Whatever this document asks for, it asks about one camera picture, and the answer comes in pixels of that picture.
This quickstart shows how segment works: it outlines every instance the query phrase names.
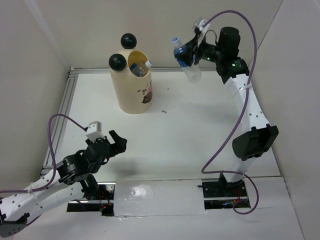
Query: black round ear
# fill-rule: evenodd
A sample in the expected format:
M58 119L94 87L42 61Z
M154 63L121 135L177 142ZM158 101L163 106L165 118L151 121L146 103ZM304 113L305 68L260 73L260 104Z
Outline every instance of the black round ear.
M115 53L109 58L109 66L114 71L120 72L126 68L126 65L126 58L119 53Z
M137 46L137 39L132 33L125 33L121 37L121 45L124 49L134 49Z

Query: plastic bottle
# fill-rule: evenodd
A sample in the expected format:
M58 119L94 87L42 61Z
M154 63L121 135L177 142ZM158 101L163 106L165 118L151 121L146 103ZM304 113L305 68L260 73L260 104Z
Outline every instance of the plastic bottle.
M175 37L172 40L174 46L174 54L183 52L184 48L182 43L178 37ZM177 60L179 65L181 66L182 70L184 71L185 75L187 76L190 83L197 83L201 79L201 70L197 65L192 64L192 66L188 66L183 61Z
M132 66L130 67L130 70L135 76L142 78L145 75L147 75L151 67L152 67L152 62L148 60L145 63L139 62L139 63L132 64Z

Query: beige wall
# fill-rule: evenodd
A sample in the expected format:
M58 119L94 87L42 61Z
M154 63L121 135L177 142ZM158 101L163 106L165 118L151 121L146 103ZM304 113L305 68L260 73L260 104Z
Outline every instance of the beige wall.
M178 67L171 40L189 41L198 17L210 18L222 10L245 14L263 40L282 0L37 0L63 54L74 68L107 68L109 57L121 48L120 38L131 32L137 48L155 67ZM233 26L240 30L240 55L251 61L252 37L239 16L227 14L211 28ZM214 43L212 32L208 40Z
M67 76L23 0L1 0L1 189L39 177L48 149L47 121L59 110Z
M260 104L279 128L273 150L306 240L320 236L319 23L317 2L284 0L253 74Z

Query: beige bin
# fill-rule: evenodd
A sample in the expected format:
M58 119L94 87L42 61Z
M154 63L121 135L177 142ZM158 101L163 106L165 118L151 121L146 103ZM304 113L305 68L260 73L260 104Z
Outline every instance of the beige bin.
M113 67L120 62L120 68ZM119 107L128 114L140 114L152 103L152 82L150 69L143 77L135 76L130 66L134 63L148 61L147 56L135 49L122 49L109 60L111 78Z

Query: robotic arm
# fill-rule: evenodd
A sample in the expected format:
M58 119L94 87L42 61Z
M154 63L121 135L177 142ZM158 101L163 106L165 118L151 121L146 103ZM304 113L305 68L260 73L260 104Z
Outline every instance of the robotic arm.
M10 237L28 226L34 219L63 203L74 199L96 197L99 185L92 174L117 154L124 153L127 140L114 130L109 134L111 144L101 133L101 123L90 123L86 130L86 150L79 150L57 163L57 173L53 182L42 191L32 192L44 186L52 178L54 170L26 188L28 193L14 194L0 201L0 236Z
M238 57L240 35L234 27L224 27L220 31L218 42L212 45L206 42L206 32L210 24L203 18L195 23L195 37L175 52L174 57L185 65L197 65L200 60L216 64L216 71L223 84L229 89L239 115L248 102L241 122L242 134L232 141L235 154L232 165L225 171L245 173L252 162L267 152L278 136L277 126L270 126L264 116L251 84L247 85L249 69L246 62ZM242 175L229 173L220 175L219 183L223 189L236 188L242 181Z

